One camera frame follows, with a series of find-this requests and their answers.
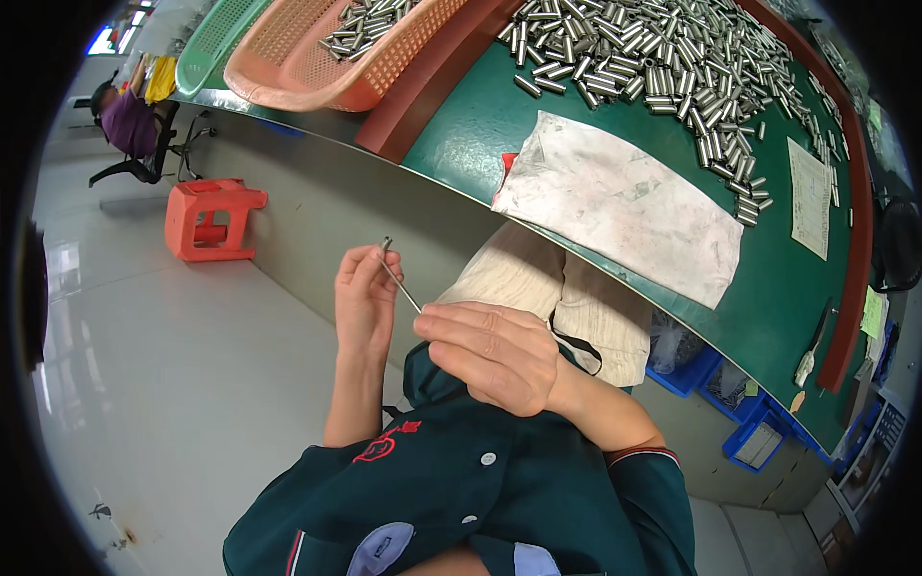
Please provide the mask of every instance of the yellow bag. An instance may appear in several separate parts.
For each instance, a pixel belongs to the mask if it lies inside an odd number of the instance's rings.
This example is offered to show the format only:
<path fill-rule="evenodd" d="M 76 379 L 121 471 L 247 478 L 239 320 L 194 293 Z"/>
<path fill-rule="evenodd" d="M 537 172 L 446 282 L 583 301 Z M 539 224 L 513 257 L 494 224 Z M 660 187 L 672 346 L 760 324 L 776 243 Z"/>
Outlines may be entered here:
<path fill-rule="evenodd" d="M 172 56 L 158 56 L 154 63 L 154 73 L 148 81 L 144 100 L 153 104 L 166 100 L 176 90 L 176 59 Z"/>

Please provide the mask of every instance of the dark green shirt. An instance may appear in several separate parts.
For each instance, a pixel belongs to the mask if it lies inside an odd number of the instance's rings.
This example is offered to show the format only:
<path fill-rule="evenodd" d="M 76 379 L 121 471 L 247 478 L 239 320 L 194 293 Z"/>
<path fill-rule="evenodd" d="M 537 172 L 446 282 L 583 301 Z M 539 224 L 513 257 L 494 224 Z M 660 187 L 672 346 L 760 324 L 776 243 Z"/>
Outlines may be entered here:
<path fill-rule="evenodd" d="M 377 439 L 312 446 L 266 487 L 224 542 L 228 574 L 390 576 L 462 543 L 491 576 L 694 574 L 675 454 L 606 466 L 563 417 L 472 399 L 425 344 L 404 394 L 415 409 Z"/>

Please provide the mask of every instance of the red plastic stool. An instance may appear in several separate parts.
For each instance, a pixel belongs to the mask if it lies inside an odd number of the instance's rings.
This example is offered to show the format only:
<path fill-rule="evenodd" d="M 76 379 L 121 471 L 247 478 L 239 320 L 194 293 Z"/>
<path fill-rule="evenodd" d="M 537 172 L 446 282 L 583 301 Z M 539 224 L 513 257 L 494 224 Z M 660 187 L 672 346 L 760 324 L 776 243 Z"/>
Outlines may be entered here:
<path fill-rule="evenodd" d="M 243 178 L 180 182 L 170 190 L 167 204 L 163 228 L 167 247 L 188 262 L 253 259 L 255 249 L 241 248 L 243 229 L 250 208 L 264 207 L 267 198 L 262 190 L 246 188 Z M 227 211 L 228 226 L 214 223 L 216 210 Z M 196 225 L 202 212 L 205 218 Z"/>

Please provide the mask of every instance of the pink plastic basket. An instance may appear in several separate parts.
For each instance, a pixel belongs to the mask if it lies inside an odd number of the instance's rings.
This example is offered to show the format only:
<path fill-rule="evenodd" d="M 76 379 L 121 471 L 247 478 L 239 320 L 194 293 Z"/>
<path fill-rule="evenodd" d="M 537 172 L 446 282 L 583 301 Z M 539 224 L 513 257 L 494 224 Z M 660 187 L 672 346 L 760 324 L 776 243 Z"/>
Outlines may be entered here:
<path fill-rule="evenodd" d="M 467 0 L 422 0 L 358 61 L 337 62 L 317 41 L 350 0 L 275 0 L 241 40 L 224 81 L 253 104 L 308 112 L 373 108 L 429 38 Z"/>

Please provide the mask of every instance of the purple shirt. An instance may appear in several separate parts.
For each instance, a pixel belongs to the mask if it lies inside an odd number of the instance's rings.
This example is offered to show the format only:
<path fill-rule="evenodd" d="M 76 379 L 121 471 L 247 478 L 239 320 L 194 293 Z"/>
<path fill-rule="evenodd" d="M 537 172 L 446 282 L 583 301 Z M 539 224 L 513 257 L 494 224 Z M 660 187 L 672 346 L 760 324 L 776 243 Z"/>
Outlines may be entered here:
<path fill-rule="evenodd" d="M 157 148 L 154 109 L 127 89 L 100 115 L 102 130 L 113 146 L 133 158 L 150 156 Z"/>

